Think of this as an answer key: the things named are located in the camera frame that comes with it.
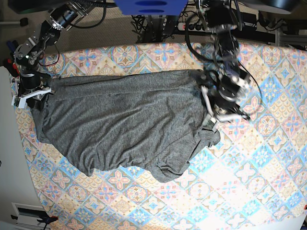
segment gray t-shirt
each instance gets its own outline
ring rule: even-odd
[[[220,141],[207,115],[197,70],[126,77],[54,79],[42,111],[31,110],[38,140],[90,176],[139,166],[160,182],[178,178],[200,150]]]

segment patterned tablecloth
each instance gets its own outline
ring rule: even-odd
[[[221,142],[202,150],[179,179],[166,184],[138,167],[86,177],[52,145],[38,142],[30,110],[16,108],[37,195],[46,212],[59,217],[54,229],[231,230],[304,214],[307,52],[240,46],[239,59],[259,83],[263,104],[251,122],[220,125]],[[213,51],[210,45],[199,49]],[[47,57],[44,64],[54,60]],[[185,44],[151,44],[61,54],[45,71],[70,77],[201,68]],[[256,87],[240,103],[246,112],[259,104]]]

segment floor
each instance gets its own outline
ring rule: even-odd
[[[17,40],[20,44],[30,36],[35,28],[42,23],[49,14],[47,12],[36,12],[31,14],[16,14],[7,6],[7,0],[0,1],[0,21],[15,21],[23,17],[29,19],[27,27],[1,26],[0,27],[0,60],[9,57],[6,47],[8,40]],[[257,11],[240,6],[241,11],[257,14]],[[95,24],[101,18],[101,8],[95,8],[89,16],[80,23],[83,25]],[[102,46],[117,46],[134,44],[137,35],[132,32],[131,17],[121,14],[119,8],[108,9],[105,21],[95,29],[74,29],[61,33],[57,47],[60,52],[78,49],[97,48]],[[183,35],[175,35],[175,39],[169,38],[169,42],[184,42]],[[208,37],[191,36],[192,42],[206,42]],[[46,53],[56,53],[54,47],[50,46]]]

